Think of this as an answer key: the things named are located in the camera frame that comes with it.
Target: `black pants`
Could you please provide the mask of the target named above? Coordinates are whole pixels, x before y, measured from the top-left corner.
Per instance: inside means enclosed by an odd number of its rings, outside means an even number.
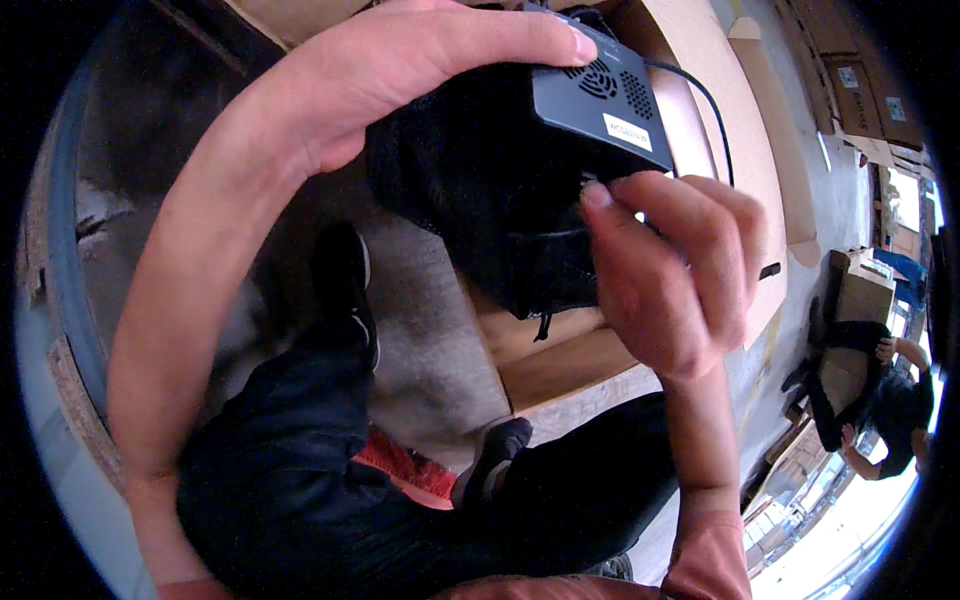
[[[806,378],[805,391],[810,397],[820,442],[827,452],[836,452],[840,449],[845,424],[849,423],[857,430],[862,430],[866,424],[870,407],[888,371],[888,368],[876,358],[876,346],[882,338],[889,337],[890,330],[886,325],[871,321],[837,322],[830,326],[827,335],[824,336],[821,344],[823,348],[851,348],[865,352],[868,357],[863,390],[839,415],[834,414],[833,407],[824,393],[818,369],[813,369]]]
[[[353,321],[259,366],[181,459],[180,522],[258,597],[426,598],[493,574],[585,571],[632,547],[677,484],[662,394],[522,450],[483,509],[439,511],[350,460],[372,375]]]

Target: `black shoe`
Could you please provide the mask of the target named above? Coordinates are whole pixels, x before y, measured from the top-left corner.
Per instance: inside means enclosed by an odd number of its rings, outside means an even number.
[[[353,225],[337,223],[320,232],[310,259],[310,275],[321,319],[354,319],[363,328],[371,369],[376,369],[380,362],[380,344],[376,338],[376,322],[367,305],[370,252]]]
[[[806,332],[806,341],[812,346],[820,346],[827,335],[827,325],[824,323],[824,316],[820,312],[820,297],[814,296],[810,301],[810,328]]]
[[[792,373],[786,376],[786,379],[783,380],[783,385],[780,386],[780,391],[784,394],[792,388],[793,386],[802,383],[810,372],[813,371],[814,364],[813,361],[809,358],[805,358],[803,362],[800,363],[800,366],[793,370]]]
[[[603,563],[600,576],[619,579],[621,581],[633,581],[634,566],[630,562],[630,557],[626,554],[621,554],[606,561]]]
[[[516,454],[527,447],[534,426],[523,417],[500,423],[483,436],[483,449],[453,486],[450,496],[457,508],[477,506],[493,498],[497,476],[510,466]]]

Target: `forearm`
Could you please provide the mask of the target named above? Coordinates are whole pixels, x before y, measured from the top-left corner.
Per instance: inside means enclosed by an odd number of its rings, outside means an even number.
[[[108,422],[137,541],[159,586],[209,578],[176,516],[177,460],[229,304],[299,183],[267,156],[274,146],[250,118],[243,98],[231,104],[187,161],[137,263],[113,341]]]
[[[868,461],[862,454],[856,451],[853,446],[848,446],[842,451],[842,456],[853,472],[864,479],[875,481],[880,477],[880,467]]]
[[[666,402],[667,435],[684,502],[736,509],[739,460],[722,363],[692,381],[661,379]]]
[[[897,338],[897,352],[910,364],[916,365],[920,372],[926,372],[930,368],[930,360],[926,356],[926,350],[913,340]]]

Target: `white label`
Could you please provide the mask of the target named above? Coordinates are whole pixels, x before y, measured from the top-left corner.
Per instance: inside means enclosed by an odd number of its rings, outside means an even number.
[[[890,118],[894,121],[906,121],[906,113],[903,112],[903,102],[900,98],[887,96],[887,108],[890,109]]]
[[[853,67],[842,66],[837,69],[837,73],[840,74],[840,83],[844,87],[860,87],[856,82],[856,73],[853,72]]]
[[[637,127],[633,123],[628,123],[623,119],[618,119],[612,114],[603,113],[603,120],[607,123],[607,133],[617,139],[630,142],[635,146],[643,148],[647,152],[653,152],[653,144],[650,143],[650,133],[642,127]]]

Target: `orange sleeve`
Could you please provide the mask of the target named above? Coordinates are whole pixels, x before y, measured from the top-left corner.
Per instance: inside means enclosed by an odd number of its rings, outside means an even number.
[[[740,514],[709,511],[687,522],[677,532],[661,589],[678,599],[752,598]]]
[[[156,600],[242,600],[223,584],[206,579],[156,587]]]

